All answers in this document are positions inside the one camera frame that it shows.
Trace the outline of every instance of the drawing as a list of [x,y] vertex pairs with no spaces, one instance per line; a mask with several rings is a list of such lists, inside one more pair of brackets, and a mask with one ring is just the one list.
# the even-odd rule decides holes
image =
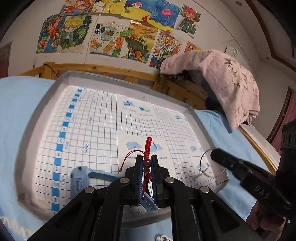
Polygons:
[[173,31],[180,8],[165,0],[156,0],[148,23],[164,31]]
[[146,63],[151,53],[156,33],[156,28],[131,21],[125,37],[129,50],[123,58]]
[[180,14],[184,17],[184,19],[179,25],[179,29],[191,36],[194,36],[196,31],[195,22],[200,21],[200,13],[194,11],[192,8],[187,7],[184,4]]
[[40,31],[36,53],[56,52],[65,17],[55,14],[47,18]]
[[58,53],[82,53],[84,38],[91,23],[91,16],[68,16],[65,20]]
[[162,148],[162,146],[160,145],[160,144],[158,144],[158,143],[152,143],[152,145],[151,145],[151,147],[150,147],[150,151],[151,152],[156,152],[156,151],[158,151],[158,150],[162,150],[163,148]]
[[129,150],[136,150],[142,148],[138,142],[126,142],[126,146]]
[[177,40],[165,32],[160,32],[149,66],[158,69],[165,59],[179,53],[181,44],[181,40]]
[[119,21],[97,23],[89,52],[119,57],[127,28]]
[[186,45],[186,48],[184,50],[184,53],[191,51],[191,50],[202,50],[200,47],[197,47],[196,45],[194,45],[193,43],[188,42]]
[[135,105],[132,103],[132,102],[130,102],[130,101],[122,101],[122,103],[125,105],[125,106],[132,106],[132,107],[134,107]]
[[147,22],[155,8],[156,0],[127,0],[121,16],[137,21]]
[[91,12],[120,14],[126,0],[96,0]]
[[84,15],[91,12],[93,5],[94,0],[66,0],[60,15]]
[[191,150],[192,152],[195,152],[195,151],[197,150],[196,146],[191,146],[191,147],[189,147],[189,148],[190,148],[190,150]]

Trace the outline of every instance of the blue measurement scale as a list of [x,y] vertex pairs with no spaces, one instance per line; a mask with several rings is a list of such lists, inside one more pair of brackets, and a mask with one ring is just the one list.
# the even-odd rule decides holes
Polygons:
[[59,133],[59,139],[56,146],[56,157],[54,159],[54,171],[52,173],[52,206],[51,213],[55,215],[63,206],[59,205],[59,193],[60,189],[66,189],[66,175],[60,173],[62,152],[64,149],[69,148],[69,142],[65,141],[69,122],[75,121],[75,115],[73,113],[77,100],[81,101],[80,95],[83,88],[78,88],[77,93],[73,96],[69,109],[65,114],[65,118]]

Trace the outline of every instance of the blue plastic clip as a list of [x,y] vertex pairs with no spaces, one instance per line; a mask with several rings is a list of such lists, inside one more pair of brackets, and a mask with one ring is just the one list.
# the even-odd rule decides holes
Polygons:
[[[70,196],[72,199],[77,196],[84,188],[89,186],[90,177],[110,182],[122,178],[121,176],[110,172],[93,170],[84,166],[76,167],[71,172]],[[151,212],[157,210],[154,200],[147,193],[144,193],[144,200],[141,198],[139,201],[146,211]]]

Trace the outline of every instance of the pink curtain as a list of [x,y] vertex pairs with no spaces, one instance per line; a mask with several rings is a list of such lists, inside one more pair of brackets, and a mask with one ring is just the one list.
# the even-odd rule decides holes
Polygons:
[[283,131],[283,126],[293,120],[296,119],[296,91],[293,90],[290,103],[287,109],[287,113],[284,117],[283,123],[281,124],[281,127],[279,128],[278,133],[276,134],[276,137],[274,138],[272,142],[272,146],[277,150],[277,152],[281,155],[281,133]]

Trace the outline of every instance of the human hand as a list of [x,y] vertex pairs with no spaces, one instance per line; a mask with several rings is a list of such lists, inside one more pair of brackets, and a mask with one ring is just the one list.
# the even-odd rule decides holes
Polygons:
[[248,216],[246,223],[254,230],[261,227],[266,231],[270,231],[264,241],[277,241],[281,236],[286,220],[274,214],[272,216],[264,217],[260,221],[258,218],[260,209],[261,204],[257,201],[252,207],[251,213]]

